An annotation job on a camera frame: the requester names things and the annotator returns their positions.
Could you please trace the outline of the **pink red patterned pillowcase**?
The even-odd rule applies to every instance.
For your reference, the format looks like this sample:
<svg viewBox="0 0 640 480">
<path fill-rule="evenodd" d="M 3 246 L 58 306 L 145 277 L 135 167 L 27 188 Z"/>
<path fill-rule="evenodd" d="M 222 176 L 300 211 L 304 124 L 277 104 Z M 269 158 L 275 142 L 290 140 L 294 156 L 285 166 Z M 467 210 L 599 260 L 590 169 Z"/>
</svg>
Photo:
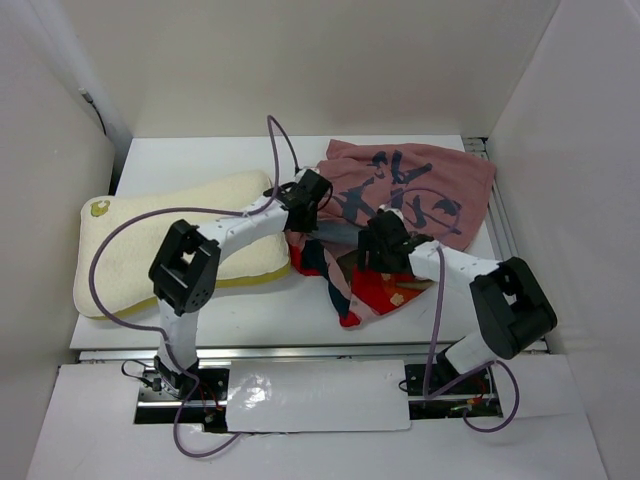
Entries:
<svg viewBox="0 0 640 480">
<path fill-rule="evenodd" d="M 428 144 L 358 145 L 333 139 L 318 173 L 329 200 L 309 233 L 287 232 L 293 267 L 322 277 L 339 324 L 356 329 L 406 306 L 431 286 L 408 265 L 409 249 L 440 240 L 459 251 L 488 212 L 497 168 Z"/>
</svg>

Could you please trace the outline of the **cream yellow pillow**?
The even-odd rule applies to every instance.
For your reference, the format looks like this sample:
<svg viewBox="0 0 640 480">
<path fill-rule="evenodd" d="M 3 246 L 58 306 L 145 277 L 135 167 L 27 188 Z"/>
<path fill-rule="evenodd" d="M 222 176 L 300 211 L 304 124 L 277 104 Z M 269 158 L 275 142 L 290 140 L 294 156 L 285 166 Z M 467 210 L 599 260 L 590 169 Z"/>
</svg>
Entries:
<svg viewBox="0 0 640 480">
<path fill-rule="evenodd" d="M 271 186 L 267 174 L 247 171 L 221 177 L 189 189 L 142 197 L 102 196 L 81 209 L 79 251 L 73 287 L 79 314 L 101 319 L 89 290 L 91 261 L 101 243 L 118 226 L 138 215 L 164 208 L 200 207 L 240 211 Z M 153 303 L 148 271 L 171 226 L 184 219 L 200 225 L 214 217 L 198 213 L 172 213 L 140 221 L 118 234 L 98 261 L 95 284 L 107 309 L 119 317 L 130 316 Z M 280 233 L 260 239 L 221 262 L 216 286 L 237 288 L 278 280 L 289 272 L 290 257 Z"/>
</svg>

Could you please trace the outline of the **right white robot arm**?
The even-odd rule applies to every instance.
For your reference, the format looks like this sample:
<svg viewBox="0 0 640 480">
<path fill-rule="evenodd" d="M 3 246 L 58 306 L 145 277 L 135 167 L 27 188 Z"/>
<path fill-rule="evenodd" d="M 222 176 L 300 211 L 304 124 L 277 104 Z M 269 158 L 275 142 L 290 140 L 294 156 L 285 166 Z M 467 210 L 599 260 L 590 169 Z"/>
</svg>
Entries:
<svg viewBox="0 0 640 480">
<path fill-rule="evenodd" d="M 446 247 L 424 234 L 411 234 L 392 210 L 380 210 L 358 234 L 358 268 L 410 274 L 438 286 L 436 315 L 447 289 L 468 294 L 477 327 L 440 353 L 428 355 L 428 383 L 460 391 L 475 373 L 510 360 L 557 326 L 557 315 L 529 265 L 519 257 L 489 260 Z"/>
</svg>

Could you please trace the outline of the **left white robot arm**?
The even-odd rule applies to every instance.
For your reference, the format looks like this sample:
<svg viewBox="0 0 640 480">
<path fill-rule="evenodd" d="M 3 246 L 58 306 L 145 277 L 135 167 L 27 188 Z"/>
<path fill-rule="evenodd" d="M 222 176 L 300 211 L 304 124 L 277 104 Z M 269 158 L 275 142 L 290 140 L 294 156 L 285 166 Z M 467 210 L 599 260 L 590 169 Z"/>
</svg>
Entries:
<svg viewBox="0 0 640 480">
<path fill-rule="evenodd" d="M 254 242 L 286 230 L 317 228 L 319 205 L 333 193 L 329 180 L 306 169 L 299 180 L 264 192 L 244 210 L 201 226 L 174 222 L 149 270 L 160 311 L 161 344 L 154 365 L 176 399 L 196 390 L 199 311 L 213 297 L 220 264 Z"/>
</svg>

